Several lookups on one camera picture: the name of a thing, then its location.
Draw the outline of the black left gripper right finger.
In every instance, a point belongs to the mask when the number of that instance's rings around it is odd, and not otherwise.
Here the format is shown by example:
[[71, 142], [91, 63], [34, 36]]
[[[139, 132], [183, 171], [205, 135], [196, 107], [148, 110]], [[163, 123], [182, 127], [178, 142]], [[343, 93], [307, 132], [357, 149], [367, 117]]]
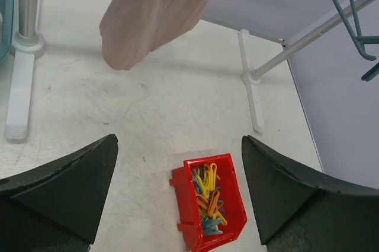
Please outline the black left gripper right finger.
[[286, 157], [252, 136], [242, 160], [260, 242], [268, 251], [377, 251], [378, 190]]

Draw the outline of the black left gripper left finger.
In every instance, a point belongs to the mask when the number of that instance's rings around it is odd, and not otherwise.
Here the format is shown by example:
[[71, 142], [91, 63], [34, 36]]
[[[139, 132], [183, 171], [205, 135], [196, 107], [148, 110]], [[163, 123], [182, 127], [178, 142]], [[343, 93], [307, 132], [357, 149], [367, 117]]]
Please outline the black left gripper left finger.
[[1, 179], [1, 251], [89, 251], [117, 155], [118, 139], [110, 134]]

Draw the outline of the pink beige underwear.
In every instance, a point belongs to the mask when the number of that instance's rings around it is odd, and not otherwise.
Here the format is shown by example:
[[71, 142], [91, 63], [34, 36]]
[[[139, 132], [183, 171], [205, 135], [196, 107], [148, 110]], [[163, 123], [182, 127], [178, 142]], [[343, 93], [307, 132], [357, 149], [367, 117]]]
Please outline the pink beige underwear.
[[208, 0], [112, 0], [99, 25], [102, 56], [130, 70], [149, 53], [192, 30]]

